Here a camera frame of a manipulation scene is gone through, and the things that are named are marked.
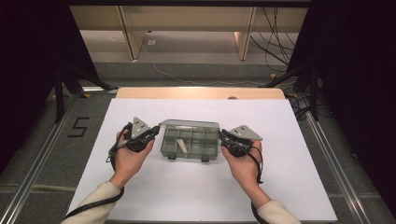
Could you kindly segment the person's left hand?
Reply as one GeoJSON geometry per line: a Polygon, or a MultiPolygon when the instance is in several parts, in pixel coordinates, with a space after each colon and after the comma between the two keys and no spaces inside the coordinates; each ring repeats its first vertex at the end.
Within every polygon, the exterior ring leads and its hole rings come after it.
{"type": "Polygon", "coordinates": [[[115,156],[115,173],[109,182],[118,189],[122,189],[141,169],[153,145],[154,142],[148,143],[146,148],[140,152],[134,152],[128,147],[119,148],[115,156]]]}

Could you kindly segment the wooden table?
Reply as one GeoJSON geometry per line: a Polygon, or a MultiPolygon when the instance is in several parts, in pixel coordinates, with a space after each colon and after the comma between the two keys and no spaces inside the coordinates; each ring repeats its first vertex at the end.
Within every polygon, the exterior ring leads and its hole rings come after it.
{"type": "Polygon", "coordinates": [[[285,99],[277,88],[229,88],[229,87],[123,87],[118,99],[285,99]]]}

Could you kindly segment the person's right hand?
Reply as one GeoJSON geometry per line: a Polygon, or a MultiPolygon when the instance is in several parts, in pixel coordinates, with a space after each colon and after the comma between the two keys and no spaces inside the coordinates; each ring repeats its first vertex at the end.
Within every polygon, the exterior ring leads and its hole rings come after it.
{"type": "Polygon", "coordinates": [[[262,143],[260,141],[254,141],[249,153],[243,157],[236,158],[224,147],[221,148],[221,151],[230,166],[233,178],[243,191],[247,187],[259,185],[258,176],[262,163],[262,143]]]}

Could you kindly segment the black metal stand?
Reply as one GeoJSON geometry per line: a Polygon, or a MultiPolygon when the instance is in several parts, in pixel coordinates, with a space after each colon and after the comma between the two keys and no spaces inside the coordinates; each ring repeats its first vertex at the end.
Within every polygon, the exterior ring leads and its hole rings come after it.
{"type": "Polygon", "coordinates": [[[274,88],[282,84],[284,81],[295,77],[296,80],[292,86],[295,92],[303,92],[309,90],[307,107],[311,116],[315,121],[318,121],[318,75],[314,67],[308,65],[298,65],[290,69],[281,77],[277,77],[268,84],[262,85],[262,88],[274,88]]]}
{"type": "Polygon", "coordinates": [[[82,86],[78,82],[80,79],[87,79],[92,84],[106,90],[116,90],[117,87],[111,86],[103,82],[99,77],[95,77],[90,73],[86,73],[81,69],[72,65],[61,65],[54,74],[54,90],[56,102],[56,123],[59,123],[64,116],[64,91],[63,86],[69,90],[70,93],[80,94],[83,92],[82,86]]]}

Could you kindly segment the black curtain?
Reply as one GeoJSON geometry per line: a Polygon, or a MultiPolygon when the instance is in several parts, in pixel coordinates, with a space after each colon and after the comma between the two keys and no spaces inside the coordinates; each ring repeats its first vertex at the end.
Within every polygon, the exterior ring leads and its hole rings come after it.
{"type": "Polygon", "coordinates": [[[98,74],[68,5],[0,0],[0,174],[27,139],[56,80],[79,91],[98,74]]]}
{"type": "Polygon", "coordinates": [[[396,0],[311,0],[289,68],[328,106],[396,218],[396,0]]]}

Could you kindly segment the gray translucent plastic storage box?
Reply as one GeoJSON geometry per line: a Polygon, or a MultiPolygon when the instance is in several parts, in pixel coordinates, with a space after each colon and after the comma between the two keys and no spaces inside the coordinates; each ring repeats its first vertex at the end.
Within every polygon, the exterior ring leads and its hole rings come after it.
{"type": "Polygon", "coordinates": [[[168,160],[176,158],[215,161],[219,148],[219,124],[211,121],[168,119],[164,128],[161,153],[168,160]]]}

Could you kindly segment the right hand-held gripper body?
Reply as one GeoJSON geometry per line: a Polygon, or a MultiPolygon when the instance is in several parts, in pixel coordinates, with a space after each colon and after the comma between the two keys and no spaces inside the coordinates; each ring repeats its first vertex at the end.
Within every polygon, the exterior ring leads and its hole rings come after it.
{"type": "Polygon", "coordinates": [[[229,138],[223,138],[227,141],[229,152],[235,157],[242,157],[249,153],[254,141],[261,141],[262,138],[250,129],[247,125],[240,125],[227,131],[229,138]]]}

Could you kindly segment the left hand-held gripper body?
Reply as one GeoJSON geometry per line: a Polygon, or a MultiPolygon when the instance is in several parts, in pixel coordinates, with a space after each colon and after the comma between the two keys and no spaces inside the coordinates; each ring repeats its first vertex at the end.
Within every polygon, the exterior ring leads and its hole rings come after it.
{"type": "Polygon", "coordinates": [[[127,130],[128,133],[124,137],[126,146],[134,152],[144,150],[149,143],[149,126],[138,117],[134,117],[127,130]]]}

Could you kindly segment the white table sheet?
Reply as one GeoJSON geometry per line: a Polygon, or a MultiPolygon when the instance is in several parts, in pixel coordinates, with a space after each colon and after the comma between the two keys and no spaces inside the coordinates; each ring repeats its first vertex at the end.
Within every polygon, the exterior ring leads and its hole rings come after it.
{"type": "MultiPolygon", "coordinates": [[[[154,126],[166,119],[212,121],[231,130],[246,125],[263,139],[262,188],[303,222],[334,222],[336,214],[286,100],[114,99],[106,112],[70,204],[76,208],[113,173],[107,152],[132,118],[154,126]]],[[[251,223],[250,200],[222,156],[215,161],[178,158],[161,151],[158,135],[138,174],[126,185],[112,220],[157,223],[251,223]]]]}

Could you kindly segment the aluminium floor rail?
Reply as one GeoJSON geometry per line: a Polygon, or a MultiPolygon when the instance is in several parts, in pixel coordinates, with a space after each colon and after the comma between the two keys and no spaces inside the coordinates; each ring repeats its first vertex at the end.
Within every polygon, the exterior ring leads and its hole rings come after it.
{"type": "Polygon", "coordinates": [[[337,159],[335,153],[332,150],[330,142],[323,132],[320,124],[315,120],[311,114],[311,110],[305,113],[309,126],[317,139],[320,150],[322,151],[326,162],[328,163],[332,175],[340,189],[343,198],[346,200],[346,204],[354,217],[357,224],[371,224],[371,220],[364,210],[361,199],[354,190],[351,182],[347,178],[347,173],[343,170],[340,161],[337,159]]]}
{"type": "Polygon", "coordinates": [[[64,113],[60,116],[58,121],[53,125],[50,130],[49,136],[46,139],[43,147],[40,148],[38,155],[36,156],[29,172],[19,185],[15,192],[11,202],[8,204],[5,213],[0,219],[0,224],[14,224],[19,213],[21,212],[25,202],[27,201],[29,194],[33,188],[33,185],[37,181],[44,165],[46,164],[51,151],[53,150],[61,131],[69,117],[71,110],[73,109],[76,101],[78,100],[78,94],[71,94],[66,100],[66,108],[64,113]]]}

